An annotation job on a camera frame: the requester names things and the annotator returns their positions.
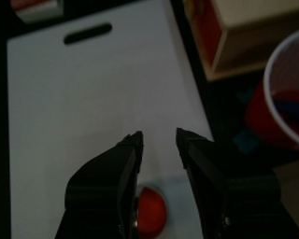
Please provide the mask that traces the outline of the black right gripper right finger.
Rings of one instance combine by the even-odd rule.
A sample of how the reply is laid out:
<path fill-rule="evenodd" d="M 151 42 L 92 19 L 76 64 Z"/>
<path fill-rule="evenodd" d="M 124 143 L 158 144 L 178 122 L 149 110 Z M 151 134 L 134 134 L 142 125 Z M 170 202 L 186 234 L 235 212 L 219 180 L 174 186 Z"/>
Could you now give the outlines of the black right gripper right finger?
<path fill-rule="evenodd" d="M 182 128 L 177 144 L 203 239 L 299 239 L 273 170 Z"/>

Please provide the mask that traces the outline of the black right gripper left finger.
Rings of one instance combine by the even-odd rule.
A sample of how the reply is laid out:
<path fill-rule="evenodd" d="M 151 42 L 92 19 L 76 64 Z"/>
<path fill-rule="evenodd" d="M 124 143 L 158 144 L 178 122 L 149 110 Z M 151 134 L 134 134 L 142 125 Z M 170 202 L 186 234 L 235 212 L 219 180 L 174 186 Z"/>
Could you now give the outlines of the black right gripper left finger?
<path fill-rule="evenodd" d="M 136 188 L 143 133 L 135 132 L 70 178 L 55 239 L 138 239 Z"/>

